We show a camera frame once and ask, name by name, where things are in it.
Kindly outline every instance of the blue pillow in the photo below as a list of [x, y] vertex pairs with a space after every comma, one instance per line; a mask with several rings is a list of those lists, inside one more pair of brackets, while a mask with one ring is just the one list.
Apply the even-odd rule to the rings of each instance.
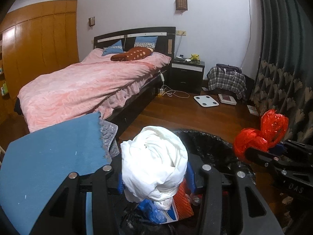
[[136, 37], [134, 47], [156, 48], [157, 36]]
[[117, 43], [103, 49], [102, 56], [106, 56], [108, 54], [120, 54], [124, 53], [122, 41], [119, 40]]

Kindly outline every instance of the wall sconce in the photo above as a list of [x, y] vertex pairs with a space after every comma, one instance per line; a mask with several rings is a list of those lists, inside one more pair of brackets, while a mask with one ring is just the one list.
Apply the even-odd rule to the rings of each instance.
[[91, 17], [88, 19], [88, 25], [92, 28], [95, 25], [94, 17]]
[[188, 10], [187, 0], [176, 0], [176, 10], [187, 11]]

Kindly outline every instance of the blue board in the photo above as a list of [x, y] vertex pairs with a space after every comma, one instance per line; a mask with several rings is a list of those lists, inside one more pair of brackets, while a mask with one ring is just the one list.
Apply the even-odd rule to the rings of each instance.
[[30, 233], [70, 172], [85, 175], [108, 164], [100, 139], [99, 116], [92, 113], [65, 121], [8, 146], [0, 169], [0, 205], [21, 235]]

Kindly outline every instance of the plaid cloth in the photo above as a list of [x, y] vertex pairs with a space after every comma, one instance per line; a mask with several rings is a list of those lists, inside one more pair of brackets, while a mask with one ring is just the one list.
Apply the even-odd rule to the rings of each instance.
[[207, 74], [209, 80], [209, 90], [221, 88], [232, 91], [237, 95], [238, 100], [245, 99], [246, 79], [245, 75], [235, 71], [223, 71], [219, 68], [212, 67]]

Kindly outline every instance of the dark green curtain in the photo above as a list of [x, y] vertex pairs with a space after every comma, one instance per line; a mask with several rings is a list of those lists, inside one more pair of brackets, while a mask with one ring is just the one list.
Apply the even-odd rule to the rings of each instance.
[[313, 27], [296, 0], [262, 0], [264, 40], [250, 97], [289, 118], [285, 139], [313, 144]]

